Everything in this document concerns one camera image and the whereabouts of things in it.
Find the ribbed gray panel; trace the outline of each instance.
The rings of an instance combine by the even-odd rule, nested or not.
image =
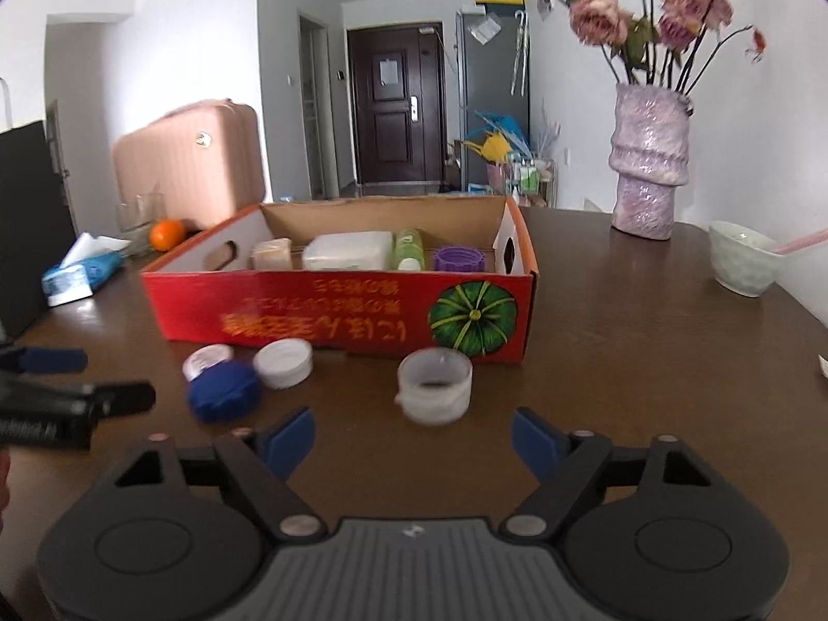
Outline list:
[[[282,549],[216,621],[612,621],[552,555],[506,544],[482,520],[344,521],[328,541]]]

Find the textured lavender vase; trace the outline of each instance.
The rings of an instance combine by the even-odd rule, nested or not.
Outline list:
[[[669,240],[676,187],[690,181],[690,100],[658,86],[618,85],[610,168],[618,173],[613,226]]]

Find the purple cap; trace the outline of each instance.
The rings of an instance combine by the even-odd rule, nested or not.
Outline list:
[[[486,256],[472,247],[443,247],[434,255],[434,270],[482,273],[486,270]]]

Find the pink spoon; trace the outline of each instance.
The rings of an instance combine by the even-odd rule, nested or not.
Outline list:
[[[797,252],[798,250],[804,250],[806,247],[819,245],[821,242],[825,242],[826,240],[828,240],[828,228],[812,233],[810,236],[804,236],[804,238],[796,238],[796,240],[792,240],[781,247],[777,247],[773,250],[773,253],[790,254]]]

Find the gray refrigerator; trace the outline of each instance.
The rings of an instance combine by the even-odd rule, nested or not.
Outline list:
[[[526,95],[521,96],[520,72],[517,77],[515,94],[512,89],[512,68],[515,62],[518,42],[518,20],[513,16],[498,16],[502,30],[494,39],[482,45],[469,32],[470,28],[485,19],[482,13],[457,14],[458,67],[461,84],[461,140],[467,140],[469,133],[485,126],[475,116],[475,111],[494,111],[510,114],[529,134],[529,78],[527,73]],[[489,176],[486,162],[475,152],[463,147],[461,160],[463,190],[469,184],[487,184]]]

